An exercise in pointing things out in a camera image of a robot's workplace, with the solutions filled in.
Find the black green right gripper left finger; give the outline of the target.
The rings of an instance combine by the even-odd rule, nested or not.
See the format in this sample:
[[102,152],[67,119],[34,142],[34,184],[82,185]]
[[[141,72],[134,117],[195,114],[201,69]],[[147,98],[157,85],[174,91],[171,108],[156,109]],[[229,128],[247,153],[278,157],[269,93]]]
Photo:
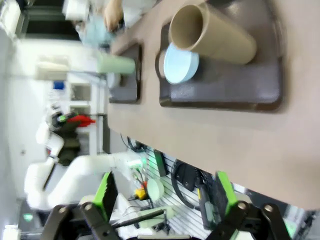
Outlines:
[[57,205],[43,228],[45,240],[79,240],[86,236],[95,240],[118,240],[110,224],[118,190],[112,172],[105,173],[93,201],[82,204]]

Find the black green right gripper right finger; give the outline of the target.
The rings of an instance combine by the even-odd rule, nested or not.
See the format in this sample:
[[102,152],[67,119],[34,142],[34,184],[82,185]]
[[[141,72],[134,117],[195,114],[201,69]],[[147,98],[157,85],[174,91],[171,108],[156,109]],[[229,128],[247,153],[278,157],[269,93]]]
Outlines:
[[235,240],[240,232],[249,233],[254,240],[290,240],[278,206],[265,203],[257,207],[239,200],[225,172],[214,177],[214,200],[220,222],[210,233],[210,240]]

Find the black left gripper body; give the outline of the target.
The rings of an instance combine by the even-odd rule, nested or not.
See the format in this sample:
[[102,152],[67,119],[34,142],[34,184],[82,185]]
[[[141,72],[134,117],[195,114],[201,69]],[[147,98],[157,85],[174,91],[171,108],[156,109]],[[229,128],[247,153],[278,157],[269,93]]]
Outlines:
[[51,116],[51,125],[54,128],[61,128],[66,122],[58,122],[58,117],[61,115],[65,115],[67,120],[66,122],[75,116],[74,112],[64,114],[62,111],[57,111]]

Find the person right hand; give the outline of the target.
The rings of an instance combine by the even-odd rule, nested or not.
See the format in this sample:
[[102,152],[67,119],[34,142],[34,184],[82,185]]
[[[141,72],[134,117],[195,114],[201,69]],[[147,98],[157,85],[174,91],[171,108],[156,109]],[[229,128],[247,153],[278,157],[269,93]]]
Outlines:
[[118,28],[119,22],[124,18],[121,0],[110,0],[104,10],[103,19],[108,32],[113,32]]

